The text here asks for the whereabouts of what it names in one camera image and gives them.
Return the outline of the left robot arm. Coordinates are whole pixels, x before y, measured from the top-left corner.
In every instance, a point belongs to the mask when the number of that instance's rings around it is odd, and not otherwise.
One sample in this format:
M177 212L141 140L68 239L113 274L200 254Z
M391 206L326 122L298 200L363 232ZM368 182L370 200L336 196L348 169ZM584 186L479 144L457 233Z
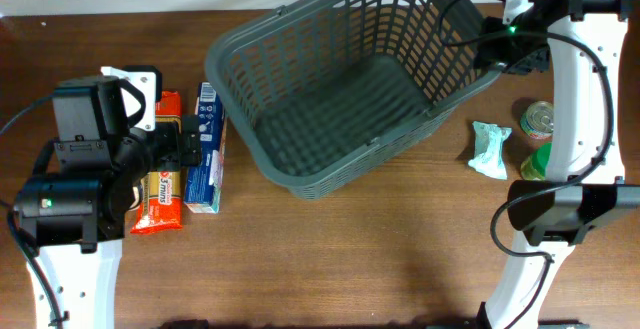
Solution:
M201 162L198 118L139 128L159 90L116 76L63 81L49 97L58 134L8 214L27 261L39 328L112 328L126 212L150 172Z

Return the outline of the blue cardboard food box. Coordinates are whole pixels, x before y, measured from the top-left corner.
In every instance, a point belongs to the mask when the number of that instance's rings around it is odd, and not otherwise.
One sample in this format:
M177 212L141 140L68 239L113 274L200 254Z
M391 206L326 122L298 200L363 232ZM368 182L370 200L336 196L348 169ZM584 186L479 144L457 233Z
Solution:
M184 204L192 213L217 214L224 173L227 116L219 95L209 82L199 84L194 114L198 117L202 162L187 171Z

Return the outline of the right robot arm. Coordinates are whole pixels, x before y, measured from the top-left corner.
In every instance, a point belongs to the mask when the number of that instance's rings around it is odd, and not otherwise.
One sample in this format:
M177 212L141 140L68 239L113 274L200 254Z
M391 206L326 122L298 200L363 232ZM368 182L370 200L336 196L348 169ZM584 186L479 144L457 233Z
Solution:
M540 181L518 180L499 214L514 240L482 328L535 328L565 259L594 229L639 205L618 147L620 55L631 0L504 0L486 21L479 59L506 73L541 64L554 75L550 158Z

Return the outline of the grey plastic shopping basket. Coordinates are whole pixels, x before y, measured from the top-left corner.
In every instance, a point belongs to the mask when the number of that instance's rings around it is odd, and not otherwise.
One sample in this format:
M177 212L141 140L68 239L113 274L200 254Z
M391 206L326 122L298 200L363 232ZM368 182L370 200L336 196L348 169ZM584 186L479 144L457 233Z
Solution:
M298 0L221 36L205 72L262 174L315 200L433 134L498 73L470 0Z

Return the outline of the green lid glass jar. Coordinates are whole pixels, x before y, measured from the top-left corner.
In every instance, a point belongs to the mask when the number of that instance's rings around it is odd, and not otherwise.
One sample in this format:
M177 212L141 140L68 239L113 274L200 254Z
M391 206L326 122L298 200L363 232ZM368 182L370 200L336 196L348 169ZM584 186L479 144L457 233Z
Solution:
M520 175L524 180L543 181L545 179L551 149L552 144L545 143L525 159L520 167Z

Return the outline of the orange spaghetti packet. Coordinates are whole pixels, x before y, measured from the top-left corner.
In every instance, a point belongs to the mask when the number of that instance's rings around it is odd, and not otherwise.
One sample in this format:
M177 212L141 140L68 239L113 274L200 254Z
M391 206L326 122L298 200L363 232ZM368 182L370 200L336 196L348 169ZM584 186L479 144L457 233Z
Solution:
M163 91L156 103L156 126L176 124L182 129L182 101L178 92ZM141 180L141 201L130 233L145 235L165 230L181 229L181 172L164 170L151 172Z

